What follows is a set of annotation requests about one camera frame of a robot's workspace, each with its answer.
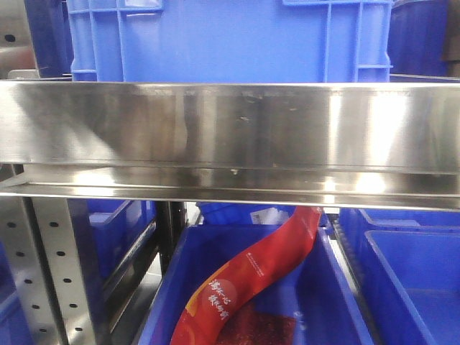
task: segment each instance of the stainless steel rail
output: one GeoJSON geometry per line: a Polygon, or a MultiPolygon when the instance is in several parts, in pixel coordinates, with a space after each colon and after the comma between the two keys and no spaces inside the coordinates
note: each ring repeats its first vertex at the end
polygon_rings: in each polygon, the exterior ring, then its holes
{"type": "Polygon", "coordinates": [[[460,85],[0,82],[4,196],[457,209],[460,85]]]}

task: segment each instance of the metal rack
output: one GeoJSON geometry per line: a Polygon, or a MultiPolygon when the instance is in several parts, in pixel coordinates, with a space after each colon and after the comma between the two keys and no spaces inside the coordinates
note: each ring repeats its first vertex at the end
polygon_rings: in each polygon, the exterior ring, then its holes
{"type": "Polygon", "coordinates": [[[133,258],[166,269],[181,201],[458,209],[459,109],[447,83],[0,82],[0,237],[34,338],[109,344],[104,301],[133,258]],[[163,201],[105,285],[90,197],[163,201]]]}

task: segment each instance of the metal frame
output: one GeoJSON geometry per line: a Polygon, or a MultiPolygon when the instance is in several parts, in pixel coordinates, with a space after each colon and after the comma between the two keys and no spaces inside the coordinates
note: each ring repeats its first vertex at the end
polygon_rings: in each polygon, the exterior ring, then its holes
{"type": "Polygon", "coordinates": [[[96,246],[83,200],[32,199],[69,343],[109,344],[96,246]]]}

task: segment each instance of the blue storage bin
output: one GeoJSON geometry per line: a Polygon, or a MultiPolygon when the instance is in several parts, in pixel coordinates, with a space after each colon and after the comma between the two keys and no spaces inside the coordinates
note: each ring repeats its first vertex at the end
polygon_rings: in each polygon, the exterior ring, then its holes
{"type": "Polygon", "coordinates": [[[99,271],[108,277],[155,216],[152,201],[88,200],[99,271]]]}
{"type": "Polygon", "coordinates": [[[392,0],[68,0],[76,81],[388,81],[392,0]]]}
{"type": "Polygon", "coordinates": [[[0,344],[33,345],[21,303],[0,244],[0,344]]]}
{"type": "Polygon", "coordinates": [[[392,73],[446,75],[442,61],[448,0],[398,0],[391,14],[392,73]]]}
{"type": "Polygon", "coordinates": [[[364,297],[387,345],[460,344],[460,235],[369,231],[364,297]]]}
{"type": "Polygon", "coordinates": [[[203,223],[230,224],[283,224],[292,216],[295,206],[248,203],[196,203],[203,215],[203,223]]]}
{"type": "MultiPolygon", "coordinates": [[[[233,225],[186,229],[139,344],[169,344],[185,304],[200,284],[276,228],[233,225]]],[[[319,229],[313,251],[304,263],[253,301],[258,311],[296,318],[293,345],[373,344],[323,229],[319,229]]]]}
{"type": "Polygon", "coordinates": [[[369,230],[460,233],[460,212],[343,208],[339,223],[351,254],[361,262],[369,230]]]}

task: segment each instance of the white paper label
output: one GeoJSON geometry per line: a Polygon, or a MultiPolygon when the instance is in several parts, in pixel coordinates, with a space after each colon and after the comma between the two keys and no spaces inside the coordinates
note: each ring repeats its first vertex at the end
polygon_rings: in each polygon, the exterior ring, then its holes
{"type": "Polygon", "coordinates": [[[251,212],[250,214],[253,224],[280,225],[289,219],[288,212],[278,210],[275,207],[251,212]]]}

